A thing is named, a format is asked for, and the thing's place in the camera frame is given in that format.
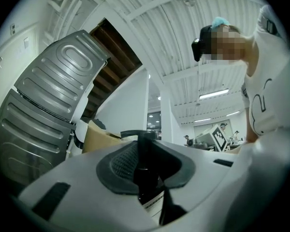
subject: fluorescent light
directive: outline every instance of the fluorescent light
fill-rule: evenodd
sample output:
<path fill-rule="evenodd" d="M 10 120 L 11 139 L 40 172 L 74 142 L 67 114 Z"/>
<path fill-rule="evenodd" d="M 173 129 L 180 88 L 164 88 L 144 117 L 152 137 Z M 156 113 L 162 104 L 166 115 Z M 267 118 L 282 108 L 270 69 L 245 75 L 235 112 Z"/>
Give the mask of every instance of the fluorescent light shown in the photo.
<path fill-rule="evenodd" d="M 209 98 L 209 97 L 213 97 L 213 96 L 217 96 L 217 95 L 222 95 L 222 94 L 226 94 L 229 92 L 229 89 L 224 89 L 224 90 L 220 90 L 217 92 L 213 92 L 213 93 L 209 93 L 206 95 L 200 95 L 199 100 L 205 99 L 205 98 Z"/>
<path fill-rule="evenodd" d="M 210 120 L 211 118 L 206 118 L 206 119 L 201 119 L 201 120 L 196 120 L 195 122 L 201 122 L 201 121 L 206 121 L 206 120 Z"/>
<path fill-rule="evenodd" d="M 230 115 L 233 115 L 233 114 L 238 114 L 240 111 L 237 111 L 237 112 L 235 112 L 235 113 L 232 113 L 232 114 L 228 114 L 228 115 L 226 115 L 226 116 L 230 116 Z"/>

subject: black headband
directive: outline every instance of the black headband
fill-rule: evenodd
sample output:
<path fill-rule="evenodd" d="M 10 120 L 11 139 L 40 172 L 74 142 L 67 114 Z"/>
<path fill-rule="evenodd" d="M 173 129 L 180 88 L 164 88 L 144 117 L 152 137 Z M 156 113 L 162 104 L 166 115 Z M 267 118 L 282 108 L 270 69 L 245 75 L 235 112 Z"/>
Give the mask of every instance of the black headband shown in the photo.
<path fill-rule="evenodd" d="M 205 53 L 206 50 L 210 50 L 210 43 L 211 43 L 211 29 L 212 25 L 208 25 L 201 29 L 200 37 L 196 38 L 192 44 L 192 52 L 194 60 L 197 62 L 200 61 L 201 56 Z"/>

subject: silver metal panel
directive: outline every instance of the silver metal panel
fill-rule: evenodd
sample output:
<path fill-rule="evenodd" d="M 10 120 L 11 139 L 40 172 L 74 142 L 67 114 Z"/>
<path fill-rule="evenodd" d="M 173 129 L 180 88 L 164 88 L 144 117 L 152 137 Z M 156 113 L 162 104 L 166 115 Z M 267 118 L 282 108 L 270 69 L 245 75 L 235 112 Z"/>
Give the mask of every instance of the silver metal panel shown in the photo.
<path fill-rule="evenodd" d="M 92 79 L 108 59 L 84 30 L 51 44 L 21 74 L 15 87 L 41 107 L 71 120 Z"/>
<path fill-rule="evenodd" d="M 0 108 L 0 169 L 9 179 L 30 184 L 65 160 L 74 129 L 11 89 Z"/>

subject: white ceiling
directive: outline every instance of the white ceiling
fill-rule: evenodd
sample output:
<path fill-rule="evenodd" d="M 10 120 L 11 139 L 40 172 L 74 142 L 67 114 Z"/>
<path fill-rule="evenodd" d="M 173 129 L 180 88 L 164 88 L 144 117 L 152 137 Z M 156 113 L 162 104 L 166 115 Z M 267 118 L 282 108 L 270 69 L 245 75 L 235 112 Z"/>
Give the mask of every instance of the white ceiling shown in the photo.
<path fill-rule="evenodd" d="M 169 90 L 172 111 L 181 124 L 243 109 L 243 63 L 197 63 L 191 43 L 216 16 L 228 19 L 244 35 L 251 34 L 263 0 L 95 0 L 94 7 L 104 1 L 136 30 L 154 64 L 154 72 L 147 68 L 154 77 L 150 79 L 149 110 L 160 105 L 156 99 L 159 89 L 153 86 L 153 80 Z M 229 88 L 228 94 L 199 101 L 200 95 L 225 88 Z"/>

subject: black handle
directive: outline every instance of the black handle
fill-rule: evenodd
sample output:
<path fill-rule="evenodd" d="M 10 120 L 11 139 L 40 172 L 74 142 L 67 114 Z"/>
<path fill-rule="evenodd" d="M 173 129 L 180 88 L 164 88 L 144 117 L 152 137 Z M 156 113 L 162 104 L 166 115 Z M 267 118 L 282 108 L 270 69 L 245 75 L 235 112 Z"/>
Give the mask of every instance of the black handle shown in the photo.
<path fill-rule="evenodd" d="M 146 130 L 125 130 L 120 133 L 121 138 L 130 136 L 140 136 L 148 139 L 156 139 L 156 133 L 154 131 Z"/>

